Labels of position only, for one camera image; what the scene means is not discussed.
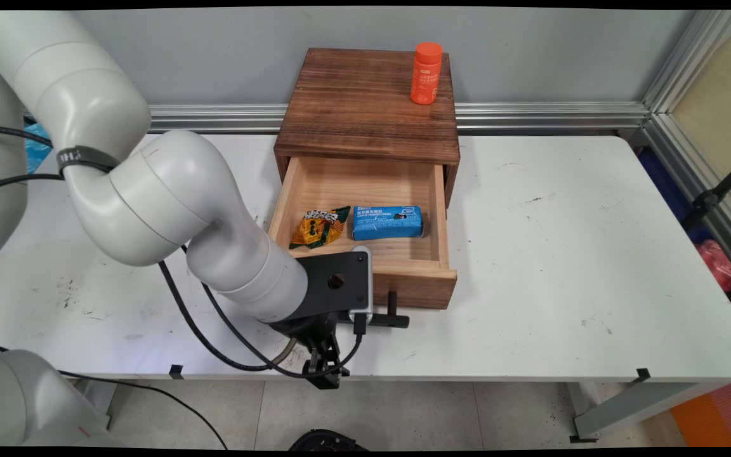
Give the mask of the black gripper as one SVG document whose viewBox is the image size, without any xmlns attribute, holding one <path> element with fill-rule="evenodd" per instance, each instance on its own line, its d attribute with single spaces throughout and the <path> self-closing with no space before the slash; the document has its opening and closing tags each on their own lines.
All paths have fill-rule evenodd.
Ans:
<svg viewBox="0 0 731 457">
<path fill-rule="evenodd" d="M 319 390 L 336 390 L 340 387 L 341 374 L 349 373 L 347 359 L 341 360 L 341 350 L 336 336 L 339 313 L 331 312 L 297 319 L 284 319 L 269 326 L 299 344 L 311 354 L 305 361 L 302 375 Z"/>
</svg>

